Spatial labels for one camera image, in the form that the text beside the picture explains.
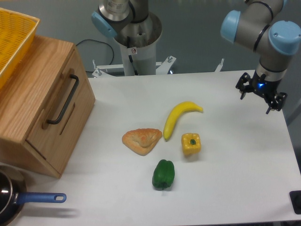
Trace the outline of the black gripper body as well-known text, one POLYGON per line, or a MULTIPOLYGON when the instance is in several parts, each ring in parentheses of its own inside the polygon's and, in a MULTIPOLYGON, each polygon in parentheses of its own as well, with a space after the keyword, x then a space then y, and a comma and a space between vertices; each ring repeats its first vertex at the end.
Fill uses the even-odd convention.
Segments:
POLYGON ((273 73, 269 71, 264 73, 258 73, 256 70, 250 80, 250 92, 254 93, 262 98, 275 98, 277 94, 277 88, 282 78, 273 77, 273 73))

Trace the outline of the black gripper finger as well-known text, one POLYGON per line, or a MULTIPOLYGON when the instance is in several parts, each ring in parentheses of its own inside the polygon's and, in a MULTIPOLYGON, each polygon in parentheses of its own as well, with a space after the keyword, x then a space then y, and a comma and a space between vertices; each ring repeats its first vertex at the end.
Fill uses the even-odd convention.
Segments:
POLYGON ((245 97, 247 93, 251 92, 250 81, 251 81, 250 75, 248 73, 243 73, 236 84, 236 89, 238 89, 241 94, 240 96, 241 100, 245 97))
POLYGON ((266 114, 269 114, 270 111, 280 111, 282 110, 287 94, 285 92, 280 93, 269 93, 265 95, 265 102, 268 104, 268 109, 266 114))

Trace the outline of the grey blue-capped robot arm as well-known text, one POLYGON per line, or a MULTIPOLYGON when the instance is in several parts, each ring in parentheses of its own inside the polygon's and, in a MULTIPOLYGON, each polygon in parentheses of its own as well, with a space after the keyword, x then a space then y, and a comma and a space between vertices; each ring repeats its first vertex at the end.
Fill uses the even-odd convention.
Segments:
MULTIPOLYGON (((260 55, 250 76, 244 73, 236 84, 241 95, 254 93, 269 110, 280 111, 287 97, 277 88, 292 57, 299 49, 301 29, 291 21, 273 22, 286 5, 284 0, 248 0, 244 12, 229 12, 221 36, 260 55)), ((162 34, 159 18, 146 0, 102 0, 91 15, 96 29, 120 46, 126 76, 156 73, 156 43, 162 34)))

